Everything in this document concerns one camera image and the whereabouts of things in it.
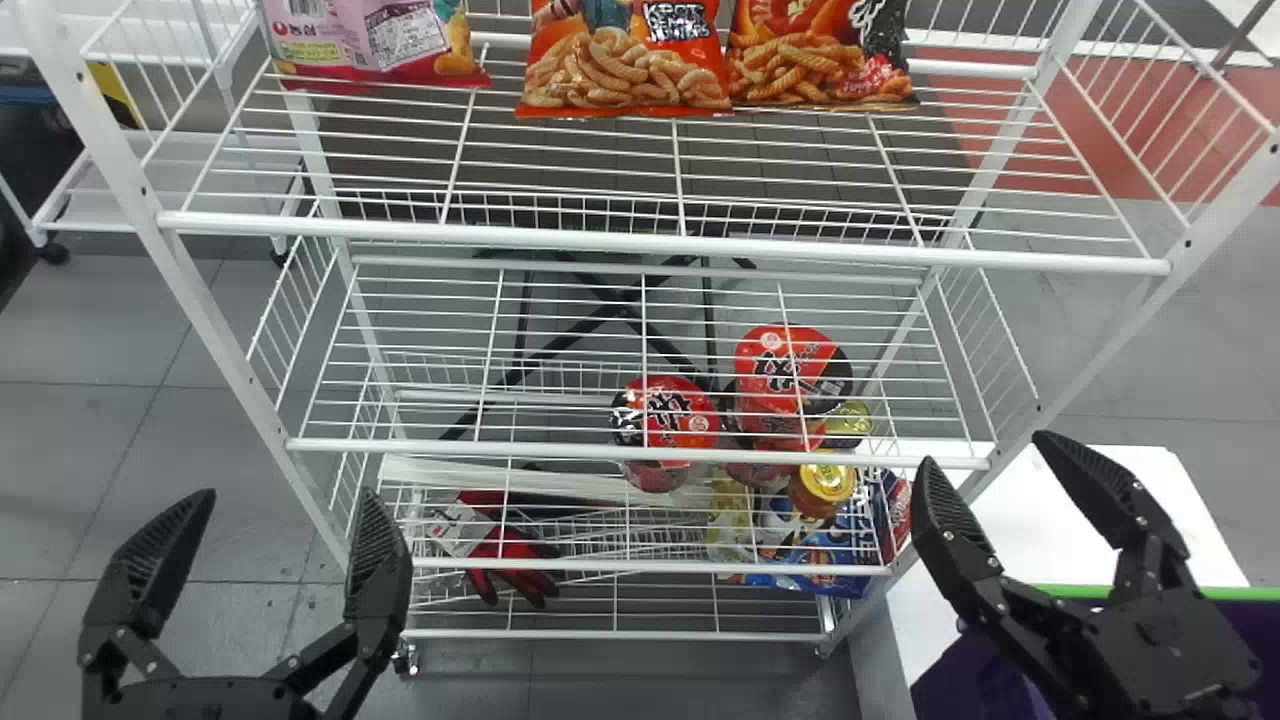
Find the white shelving unit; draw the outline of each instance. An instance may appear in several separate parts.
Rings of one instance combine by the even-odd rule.
[[[0,5],[0,56],[31,56],[29,42],[18,31],[10,3]],[[212,151],[216,133],[180,129],[184,120],[219,108],[234,111],[237,87],[233,69],[260,22],[252,0],[77,0],[55,3],[68,46],[78,47],[86,63],[115,78],[133,106],[134,129],[123,131],[136,161],[146,169],[161,204],[177,208],[196,186],[204,159]],[[264,143],[280,150],[262,170],[296,169],[297,143],[289,138],[256,138],[236,133],[229,147]],[[293,149],[289,161],[287,152]],[[288,197],[293,176],[255,179],[265,193]],[[92,154],[84,150],[64,173],[41,206],[27,215],[12,193],[14,208],[36,247],[59,231],[125,232],[133,225],[111,196]],[[221,211],[287,211],[287,201],[264,202],[246,196],[219,202]],[[287,241],[275,238],[275,250]]]
[[[84,55],[56,41],[56,14],[18,0],[23,32],[54,38],[36,59],[124,222],[334,556],[360,486],[393,506],[419,573],[408,635],[786,639],[823,653],[869,602],[723,575],[865,577],[877,597],[911,548],[874,538],[892,557],[854,544],[847,565],[712,560],[713,509],[732,493],[710,479],[643,493],[618,464],[741,461],[740,438],[726,427],[713,450],[620,447],[613,395],[677,373],[723,400],[749,328],[820,328],[849,356],[850,397],[868,404],[874,433],[851,452],[750,459],[910,477],[931,454],[966,477],[972,500],[1280,181],[1275,124],[1146,0],[1001,3],[974,10],[977,27],[974,4],[961,5],[942,0],[928,27],[908,28],[918,51],[940,44],[940,17],[960,17],[950,47],[991,53],[914,59],[918,113],[517,123],[527,14],[477,1],[492,88],[285,92],[264,63],[179,201],[160,196],[172,188],[81,90]],[[1024,18],[1014,41],[993,33],[1002,13]],[[1134,69],[1152,90],[1116,95],[1116,78],[1149,58],[1161,60]],[[1128,217],[1089,165],[1080,141],[1098,137],[1169,215],[1167,252],[1153,247],[1171,238],[1138,232],[1153,223]],[[298,156],[306,188],[273,190]],[[250,199],[297,199],[303,211],[236,209]],[[247,347],[178,242],[202,233],[293,238]],[[1074,378],[1046,393],[988,270],[1088,274],[1133,292]],[[308,473],[312,452],[334,456],[332,478]],[[443,555],[421,519],[463,489],[500,492],[500,521],[561,557]],[[864,493],[850,523],[874,528],[887,509]],[[466,568],[561,573],[562,596],[544,611],[511,593],[484,606],[460,584]]]

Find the caster wheel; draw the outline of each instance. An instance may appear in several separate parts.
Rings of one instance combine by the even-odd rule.
[[[36,249],[36,256],[50,265],[65,265],[72,259],[72,251],[59,242],[46,242]]]
[[[392,655],[392,670],[394,670],[402,680],[416,678],[417,660],[417,646],[401,641],[399,647]]]
[[[271,261],[275,263],[276,268],[279,268],[279,269],[283,270],[284,269],[284,264],[289,261],[289,255],[293,255],[293,250],[292,249],[285,250],[284,252],[276,252],[276,251],[273,250],[271,251]]]

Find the floor tile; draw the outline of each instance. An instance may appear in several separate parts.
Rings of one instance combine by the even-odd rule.
[[[1280,585],[1271,457],[1280,423],[1124,420],[1132,442],[1167,447],[1187,468],[1249,583]]]
[[[187,254],[196,260],[221,260],[228,254],[229,240],[218,236],[187,236],[183,242]],[[137,234],[70,231],[58,233],[58,242],[65,245],[73,258],[87,255],[147,258],[147,250],[142,247]]]
[[[0,380],[156,386],[187,327],[148,258],[38,263],[0,314]]]
[[[1043,273],[988,273],[992,291],[1042,398],[1053,397],[1080,369],[1089,336],[1068,314],[1068,304]],[[1073,413],[1105,411],[1112,396],[1091,383],[1076,397]]]
[[[0,702],[56,589],[51,580],[0,582]]]
[[[266,306],[266,300],[275,286],[280,270],[270,261],[227,261],[210,283],[209,290],[218,301],[218,307],[227,316],[236,340],[242,348],[257,327],[259,318]],[[205,342],[196,333],[188,333],[173,361],[173,368],[164,378],[164,384],[174,387],[225,387],[218,366],[205,348]]]
[[[0,578],[63,578],[154,395],[0,383]]]
[[[323,274],[323,268],[316,268]],[[244,352],[257,331],[262,314],[268,309],[268,301],[275,287],[280,270],[270,261],[228,260],[218,272],[218,277],[210,286],[218,306],[221,309],[241,351]],[[303,323],[306,319],[303,295],[310,297],[308,287],[302,279],[302,270],[291,269],[289,278],[285,279],[282,292],[288,295],[288,300],[278,299],[275,310],[270,316],[270,336],[264,336],[260,342],[260,354],[252,357],[253,369],[257,372],[262,387],[274,389],[285,382],[284,366],[293,354],[293,345],[298,338],[298,328],[294,323]],[[334,270],[333,277],[325,283],[320,300],[316,302],[315,315],[303,337],[301,348],[297,350],[297,360],[293,373],[288,377],[288,389],[305,391],[310,393],[315,386],[316,374],[324,363],[325,351],[333,333],[333,324],[342,309],[346,295],[346,284]],[[285,302],[293,310],[284,310]],[[270,369],[262,363],[262,356],[270,356]],[[214,364],[204,341],[195,333],[189,333],[174,360],[173,368],[165,377],[164,384],[174,387],[227,387],[221,372]]]
[[[285,639],[296,652],[342,619],[343,587],[305,584]],[[361,716],[511,717],[525,716],[530,644],[524,641],[424,641],[420,674],[401,679],[388,669],[369,693]],[[343,673],[308,698],[332,700]]]
[[[1213,288],[1179,291],[1098,374],[1107,415],[1280,420],[1274,364],[1217,322]],[[1266,313],[1261,306],[1258,314]]]
[[[95,587],[58,585],[0,719],[81,716],[76,648]],[[296,594],[289,583],[188,583],[157,644],[187,674],[261,674],[279,655]]]
[[[653,652],[641,647],[646,644],[535,644],[530,719],[567,712],[620,720],[859,716],[844,651],[822,661],[812,647],[787,644],[654,643]],[[550,671],[543,665],[548,652],[576,655],[579,661],[564,671]],[[598,657],[602,662],[591,669]],[[765,670],[780,662],[788,667]]]
[[[297,580],[314,525],[225,389],[163,388],[72,568],[96,578],[138,525],[196,489],[218,507],[193,580]]]
[[[0,720],[81,716],[81,673],[76,666],[76,648],[93,587],[91,582],[58,583],[45,618],[35,630],[31,648],[0,702]]]
[[[160,648],[188,675],[261,675],[283,657],[296,583],[187,583]]]

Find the red snack bag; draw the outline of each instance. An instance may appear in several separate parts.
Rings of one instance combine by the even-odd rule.
[[[516,117],[730,111],[718,9],[719,0],[531,0]]]
[[[460,0],[260,0],[260,8],[282,74],[489,87],[489,76],[475,63]],[[338,82],[282,83],[287,90],[361,90]]]
[[[795,325],[753,328],[737,346],[733,374],[737,423],[756,436],[759,450],[815,450],[828,414],[849,400],[854,384],[845,351],[820,332]]]
[[[609,414],[613,442],[627,447],[716,447],[719,419],[698,386],[676,375],[649,375],[627,383]],[[628,460],[623,474],[645,492],[671,492],[707,470],[684,460]]]
[[[724,63],[736,105],[906,110],[906,0],[737,0]]]

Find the instant noodle cup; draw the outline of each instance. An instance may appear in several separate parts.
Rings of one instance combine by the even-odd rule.
[[[845,351],[797,325],[751,329],[737,346],[733,373],[737,423],[758,450],[815,450],[827,416],[849,400],[854,383]]]
[[[737,389],[737,383],[731,382],[724,386],[724,392],[717,398],[717,405],[721,411],[721,443],[719,446],[726,450],[741,450],[742,461],[741,462],[726,462],[724,473],[735,480],[742,483],[746,487],[754,488],[768,488],[778,483],[780,478],[783,478],[791,473],[795,473],[797,465],[769,465],[764,462],[751,462],[751,452],[755,450],[754,438],[742,434],[741,428],[737,424],[737,413],[733,409],[735,392]],[[809,438],[810,450],[817,450],[822,445],[822,436],[814,434]]]
[[[677,375],[640,377],[618,392],[609,414],[613,442],[625,447],[712,448],[719,433],[716,406]],[[707,464],[626,460],[622,474],[644,492],[671,492],[701,477]]]

